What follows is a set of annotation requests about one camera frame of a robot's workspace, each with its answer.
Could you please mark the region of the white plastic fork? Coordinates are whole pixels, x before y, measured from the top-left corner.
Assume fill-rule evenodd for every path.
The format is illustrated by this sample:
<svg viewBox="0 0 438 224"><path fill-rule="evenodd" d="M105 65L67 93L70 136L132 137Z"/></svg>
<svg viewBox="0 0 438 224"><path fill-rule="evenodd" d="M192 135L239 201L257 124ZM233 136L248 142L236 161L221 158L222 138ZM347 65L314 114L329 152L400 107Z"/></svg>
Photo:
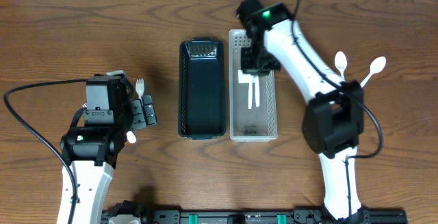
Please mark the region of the white plastic fork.
<svg viewBox="0 0 438 224"><path fill-rule="evenodd" d="M136 80L136 93L138 95L138 99L141 99L145 91L145 83L143 78L139 78Z"/></svg>

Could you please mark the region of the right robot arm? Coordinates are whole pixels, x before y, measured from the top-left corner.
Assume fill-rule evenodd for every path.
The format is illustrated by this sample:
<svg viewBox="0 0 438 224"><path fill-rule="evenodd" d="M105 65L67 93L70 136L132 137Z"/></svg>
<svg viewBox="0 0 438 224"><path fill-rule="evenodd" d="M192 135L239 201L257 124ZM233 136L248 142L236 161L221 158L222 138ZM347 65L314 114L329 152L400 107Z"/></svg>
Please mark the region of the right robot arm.
<svg viewBox="0 0 438 224"><path fill-rule="evenodd" d="M307 104L302 134L321 161L324 207L334 221L355 221L361 209L353 157L363 132L362 87L345 82L324 62L284 3L265 8L259 0L245 0L236 15L250 39L241 53L243 73L286 70Z"/></svg>

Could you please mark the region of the white plastic spoon group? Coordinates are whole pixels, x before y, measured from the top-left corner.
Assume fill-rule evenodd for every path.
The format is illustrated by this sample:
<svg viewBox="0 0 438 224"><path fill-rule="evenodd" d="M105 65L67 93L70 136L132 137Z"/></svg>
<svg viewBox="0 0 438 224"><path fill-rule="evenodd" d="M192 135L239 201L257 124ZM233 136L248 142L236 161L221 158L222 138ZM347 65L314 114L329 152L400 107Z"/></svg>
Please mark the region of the white plastic spoon group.
<svg viewBox="0 0 438 224"><path fill-rule="evenodd" d="M126 137L127 137L127 141L130 144L135 144L137 142L137 136L135 135L135 133L133 131L128 131L126 133Z"/></svg>

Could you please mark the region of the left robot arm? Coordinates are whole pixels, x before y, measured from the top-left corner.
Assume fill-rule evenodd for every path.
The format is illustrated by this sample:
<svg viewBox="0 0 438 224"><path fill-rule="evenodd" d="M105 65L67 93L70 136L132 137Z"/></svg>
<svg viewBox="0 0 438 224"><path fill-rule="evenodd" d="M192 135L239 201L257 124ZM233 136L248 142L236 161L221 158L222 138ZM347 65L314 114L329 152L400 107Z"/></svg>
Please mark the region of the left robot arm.
<svg viewBox="0 0 438 224"><path fill-rule="evenodd" d="M118 154L134 143L135 130L155 125L149 95L133 98L122 70L86 82L86 106L79 109L61 139L63 188L58 223L99 223Z"/></svg>

